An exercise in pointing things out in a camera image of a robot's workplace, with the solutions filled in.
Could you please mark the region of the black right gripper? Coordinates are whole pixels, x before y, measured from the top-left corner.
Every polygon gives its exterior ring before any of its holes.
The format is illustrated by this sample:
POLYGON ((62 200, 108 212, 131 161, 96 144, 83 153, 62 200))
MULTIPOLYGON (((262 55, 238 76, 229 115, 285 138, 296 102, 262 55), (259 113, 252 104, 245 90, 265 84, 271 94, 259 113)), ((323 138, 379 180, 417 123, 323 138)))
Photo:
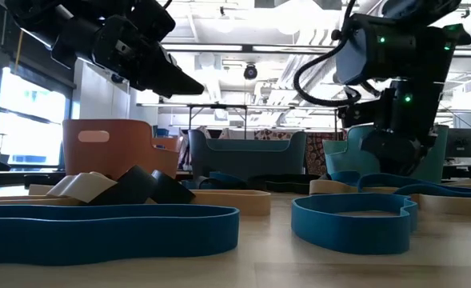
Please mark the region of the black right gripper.
POLYGON ((435 142, 431 129, 443 88, 439 82, 393 81, 384 91, 374 131, 361 141, 361 149, 378 158, 382 173, 410 176, 418 168, 435 142))

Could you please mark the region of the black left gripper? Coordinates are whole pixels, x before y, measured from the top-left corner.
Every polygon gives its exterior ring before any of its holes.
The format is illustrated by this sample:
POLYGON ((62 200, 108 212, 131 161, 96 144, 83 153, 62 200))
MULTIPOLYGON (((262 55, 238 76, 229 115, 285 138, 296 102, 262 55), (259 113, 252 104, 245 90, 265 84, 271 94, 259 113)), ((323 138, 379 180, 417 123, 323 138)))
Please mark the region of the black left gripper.
POLYGON ((110 70, 139 90, 166 98, 199 95, 205 87, 186 74, 160 44, 148 39, 127 18, 111 16, 94 37, 94 64, 110 70))

